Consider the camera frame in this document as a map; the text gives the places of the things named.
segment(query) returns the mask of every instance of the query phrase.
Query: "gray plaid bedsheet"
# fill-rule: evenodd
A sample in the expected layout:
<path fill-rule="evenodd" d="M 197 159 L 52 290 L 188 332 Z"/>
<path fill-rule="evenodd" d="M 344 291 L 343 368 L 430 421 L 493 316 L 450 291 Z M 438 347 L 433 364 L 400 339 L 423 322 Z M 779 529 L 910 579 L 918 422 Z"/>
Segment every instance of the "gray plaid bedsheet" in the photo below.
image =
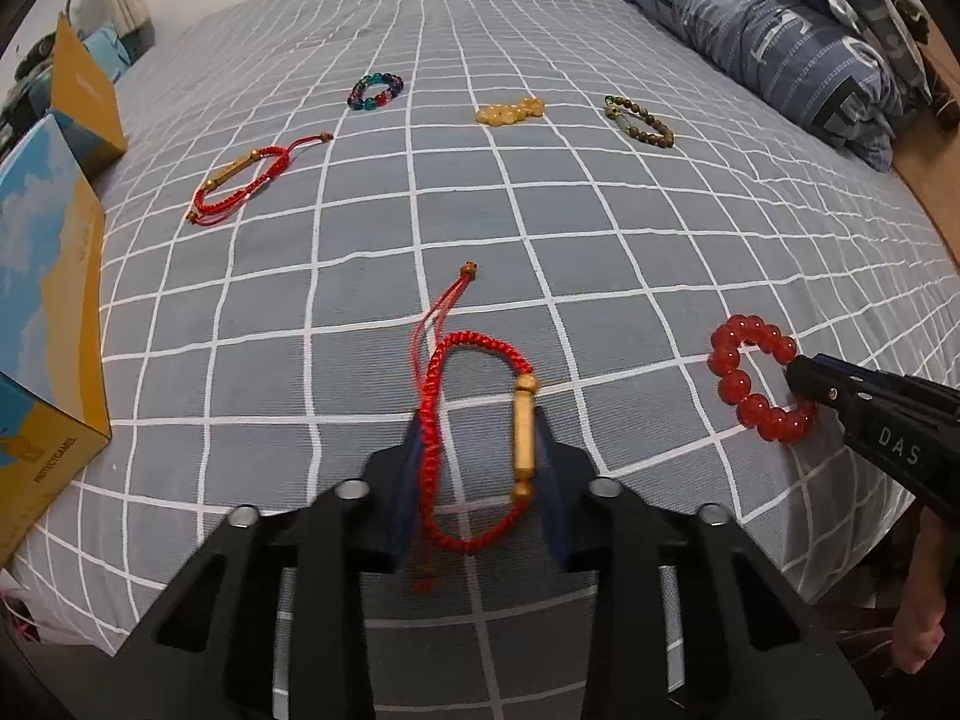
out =
<path fill-rule="evenodd" d="M 406 91 L 350 112 L 371 69 Z M 625 140 L 607 93 L 641 100 L 677 146 Z M 104 649 L 229 508 L 303 506 L 400 438 L 410 332 L 467 259 L 479 278 L 449 329 L 515 343 L 561 440 L 656 504 L 729 507 L 806 597 L 907 503 L 827 413 L 795 447 L 744 431 L 704 353 L 727 314 L 757 313 L 805 353 L 956 385 L 949 255 L 895 177 L 789 124 L 629 4 L 254 0 L 153 50 L 118 94 L 130 152 L 99 183 L 113 442 L 11 563 Z M 546 116 L 473 123 L 477 105 L 521 95 Z M 212 167 L 323 129 L 336 140 L 304 148 L 236 217 L 184 223 Z M 779 367 L 747 359 L 784 404 Z M 508 504 L 510 385 L 478 352 L 446 372 L 453 533 Z M 477 557 L 436 560 L 428 597 L 412 567 L 367 584 L 382 717 L 578 716 L 592 580 L 552 567 L 534 518 Z M 680 680 L 675 614 L 666 643 Z"/>

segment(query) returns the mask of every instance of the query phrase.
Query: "red bead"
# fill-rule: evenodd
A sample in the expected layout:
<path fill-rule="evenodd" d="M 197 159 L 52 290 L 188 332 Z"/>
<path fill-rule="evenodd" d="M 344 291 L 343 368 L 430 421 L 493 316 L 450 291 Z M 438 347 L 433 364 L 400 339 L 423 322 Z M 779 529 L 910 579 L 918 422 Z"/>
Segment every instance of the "red bead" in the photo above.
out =
<path fill-rule="evenodd" d="M 765 326 L 763 319 L 757 317 L 756 314 L 750 314 L 749 317 L 744 319 L 743 340 L 746 343 L 759 343 Z"/>
<path fill-rule="evenodd" d="M 744 317 L 743 314 L 733 314 L 729 319 L 727 319 L 726 324 L 729 327 L 733 327 L 733 332 L 737 335 L 737 343 L 743 341 L 743 334 L 747 332 L 747 317 Z"/>
<path fill-rule="evenodd" d="M 779 330 L 779 327 L 776 324 L 765 324 L 763 325 L 763 331 L 760 333 L 760 340 L 757 342 L 757 346 L 760 347 L 760 351 L 770 354 L 774 350 L 774 346 L 779 342 L 779 340 L 784 336 Z"/>
<path fill-rule="evenodd" d="M 717 391 L 720 394 L 720 400 L 729 406 L 735 406 L 750 394 L 751 386 L 750 376 L 738 368 L 720 379 Z"/>
<path fill-rule="evenodd" d="M 710 345 L 714 349 L 718 349 L 721 346 L 736 347 L 738 343 L 740 343 L 740 333 L 728 324 L 721 324 L 714 330 L 713 335 L 710 336 Z"/>
<path fill-rule="evenodd" d="M 797 413 L 803 417 L 805 430 L 809 430 L 817 418 L 817 402 L 806 398 L 797 398 Z"/>
<path fill-rule="evenodd" d="M 740 365 L 740 353 L 733 346 L 721 346 L 707 357 L 707 367 L 717 376 L 725 376 Z"/>
<path fill-rule="evenodd" d="M 796 440 L 803 438 L 803 434 L 806 433 L 806 426 L 808 423 L 803 418 L 803 414 L 794 409 L 792 412 L 787 412 L 786 415 L 786 436 L 781 439 L 782 443 L 793 443 Z"/>
<path fill-rule="evenodd" d="M 754 392 L 740 401 L 736 407 L 736 418 L 744 427 L 757 427 L 770 412 L 770 401 L 766 395 Z"/>
<path fill-rule="evenodd" d="M 797 356 L 797 342 L 789 336 L 781 338 L 774 346 L 774 360 L 786 365 Z"/>
<path fill-rule="evenodd" d="M 780 406 L 771 408 L 764 420 L 757 425 L 757 432 L 765 442 L 784 440 L 789 429 L 787 413 Z"/>

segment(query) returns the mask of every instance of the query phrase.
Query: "red braided cord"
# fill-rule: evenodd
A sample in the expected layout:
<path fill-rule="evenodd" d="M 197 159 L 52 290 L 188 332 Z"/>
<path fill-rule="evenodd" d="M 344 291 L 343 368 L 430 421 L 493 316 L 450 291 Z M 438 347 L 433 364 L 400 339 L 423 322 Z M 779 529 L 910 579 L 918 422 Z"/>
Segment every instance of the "red braided cord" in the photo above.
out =
<path fill-rule="evenodd" d="M 430 310 L 424 314 L 424 318 L 416 324 L 414 334 L 410 337 L 410 367 L 414 372 L 416 391 L 421 394 L 421 397 L 424 396 L 424 380 L 421 379 L 421 368 L 419 367 L 419 337 L 421 336 L 421 332 L 424 331 L 426 322 L 430 317 L 436 314 L 437 320 L 433 325 L 434 338 L 442 337 L 443 321 L 446 319 L 446 315 L 449 314 L 450 309 L 453 308 L 457 300 L 460 299 L 460 295 L 464 293 L 467 284 L 469 284 L 471 280 L 472 276 L 469 274 L 461 274 L 460 278 L 446 288 L 443 294 L 430 306 Z"/>
<path fill-rule="evenodd" d="M 460 278 L 446 289 L 416 326 L 410 343 L 411 365 L 416 378 L 416 387 L 421 394 L 419 418 L 421 419 L 421 437 L 424 440 L 424 459 L 421 461 L 421 469 L 419 470 L 421 527 L 424 529 L 426 538 L 429 538 L 440 549 L 460 555 L 474 555 L 493 544 L 517 523 L 528 506 L 525 502 L 515 503 L 510 512 L 507 512 L 500 522 L 497 522 L 491 528 L 487 528 L 479 536 L 467 539 L 455 538 L 444 533 L 433 517 L 434 499 L 437 496 L 437 484 L 440 478 L 440 459 L 442 459 L 443 451 L 440 427 L 437 424 L 437 400 L 440 398 L 440 377 L 443 375 L 443 360 L 445 360 L 446 354 L 454 346 L 479 346 L 483 350 L 503 357 L 510 364 L 515 374 L 533 373 L 533 366 L 530 365 L 530 362 L 527 362 L 526 358 L 507 341 L 501 341 L 499 338 L 492 338 L 474 330 L 455 330 L 437 344 L 437 348 L 427 364 L 426 375 L 421 381 L 418 346 L 421 329 L 424 328 L 427 319 L 436 314 L 437 319 L 434 329 L 439 336 L 446 315 L 453 308 L 460 295 L 464 293 L 467 284 L 472 279 L 472 274 L 461 271 Z"/>
<path fill-rule="evenodd" d="M 197 187 L 197 191 L 194 191 L 193 210 L 187 215 L 187 218 L 189 218 L 192 223 L 200 225 L 200 227 L 210 227 L 213 224 L 220 223 L 225 218 L 233 215 L 247 197 L 251 196 L 267 182 L 277 178 L 287 167 L 290 167 L 290 154 L 294 151 L 294 148 L 303 146 L 306 143 L 314 143 L 315 141 L 326 142 L 331 138 L 332 136 L 329 135 L 329 133 L 323 132 L 320 133 L 320 135 L 308 135 L 305 138 L 298 138 L 286 148 L 284 146 L 263 146 L 263 148 L 258 148 L 261 157 L 272 156 L 277 158 L 268 165 L 267 170 L 264 170 L 264 172 L 246 186 L 233 191 L 224 197 L 224 199 L 214 203 L 203 202 L 203 198 L 206 196 L 208 190 L 205 189 L 203 183 L 200 184 L 200 186 Z"/>

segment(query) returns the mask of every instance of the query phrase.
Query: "yellow box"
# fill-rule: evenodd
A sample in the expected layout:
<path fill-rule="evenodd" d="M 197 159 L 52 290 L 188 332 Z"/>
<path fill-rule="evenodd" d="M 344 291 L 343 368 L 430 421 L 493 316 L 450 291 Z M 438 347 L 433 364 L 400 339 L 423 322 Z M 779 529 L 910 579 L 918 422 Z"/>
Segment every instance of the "yellow box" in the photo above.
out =
<path fill-rule="evenodd" d="M 50 113 L 89 178 L 127 150 L 113 82 L 62 13 L 56 22 Z"/>
<path fill-rule="evenodd" d="M 104 211 L 52 115 L 0 165 L 0 565 L 109 442 Z"/>

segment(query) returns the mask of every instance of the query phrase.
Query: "multicolored bead bracelet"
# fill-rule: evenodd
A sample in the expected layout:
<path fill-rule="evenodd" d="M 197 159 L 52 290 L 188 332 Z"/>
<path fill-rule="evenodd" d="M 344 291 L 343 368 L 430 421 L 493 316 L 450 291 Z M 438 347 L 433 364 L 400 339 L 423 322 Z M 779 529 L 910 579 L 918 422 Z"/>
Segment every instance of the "multicolored bead bracelet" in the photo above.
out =
<path fill-rule="evenodd" d="M 607 95 L 603 102 L 605 103 L 604 113 L 607 118 L 615 122 L 616 125 L 623 130 L 624 135 L 633 138 L 635 141 L 640 141 L 640 143 L 649 143 L 651 146 L 672 148 L 673 132 L 670 127 L 661 122 L 660 119 L 650 113 L 646 108 L 641 108 L 640 105 L 634 103 L 630 98 L 615 97 L 614 95 Z M 618 105 L 623 108 L 623 111 L 617 108 Z M 639 127 L 630 124 L 630 119 L 627 119 L 624 113 L 632 116 L 634 119 L 640 119 L 642 122 L 646 122 L 650 127 L 656 129 L 659 135 L 653 132 L 644 132 Z"/>
<path fill-rule="evenodd" d="M 367 98 L 366 100 L 363 99 L 363 94 L 366 92 L 368 86 L 376 86 L 381 83 L 387 84 L 386 90 L 380 92 L 376 97 Z M 400 76 L 395 76 L 393 73 L 374 73 L 372 76 L 363 76 L 362 79 L 354 84 L 353 91 L 350 92 L 347 98 L 347 105 L 354 111 L 362 111 L 364 109 L 371 111 L 373 108 L 380 108 L 381 105 L 390 103 L 390 100 L 402 91 L 403 79 Z"/>

